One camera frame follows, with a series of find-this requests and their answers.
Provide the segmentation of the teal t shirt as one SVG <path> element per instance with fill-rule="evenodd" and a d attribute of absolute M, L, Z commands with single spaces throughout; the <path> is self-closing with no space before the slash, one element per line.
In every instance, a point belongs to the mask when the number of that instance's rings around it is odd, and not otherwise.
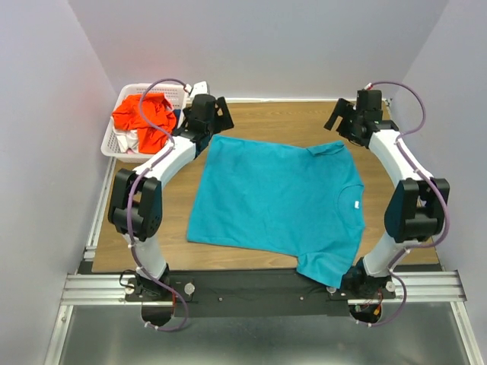
<path fill-rule="evenodd" d="M 294 256 L 299 274 L 339 287 L 365 229 L 363 192 L 341 141 L 300 148 L 217 136 L 187 238 Z"/>

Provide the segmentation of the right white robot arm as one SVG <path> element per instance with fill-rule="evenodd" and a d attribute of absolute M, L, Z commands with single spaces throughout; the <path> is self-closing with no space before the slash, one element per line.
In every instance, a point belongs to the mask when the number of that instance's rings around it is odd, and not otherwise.
<path fill-rule="evenodd" d="M 338 99 L 324 125 L 372 152 L 395 186 L 384 213 L 383 236 L 342 277 L 340 290 L 356 298 L 385 289 L 393 269 L 411 250 L 425 248 L 432 236 L 448 229 L 449 182 L 422 167 L 405 146 L 404 133 L 383 115 L 381 91 L 366 87 L 358 90 L 354 103 Z"/>

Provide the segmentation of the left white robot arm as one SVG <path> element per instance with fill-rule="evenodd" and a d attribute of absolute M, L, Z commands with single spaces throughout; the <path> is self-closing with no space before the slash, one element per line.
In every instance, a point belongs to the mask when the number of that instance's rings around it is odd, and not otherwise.
<path fill-rule="evenodd" d="M 161 151 L 134 170 L 116 173 L 107 215 L 128 244 L 135 273 L 160 291 L 172 290 L 165 281 L 169 269 L 157 237 L 163 220 L 163 188 L 208 147 L 214 135 L 234 127 L 224 97 L 198 94 L 181 114 L 182 125 Z"/>

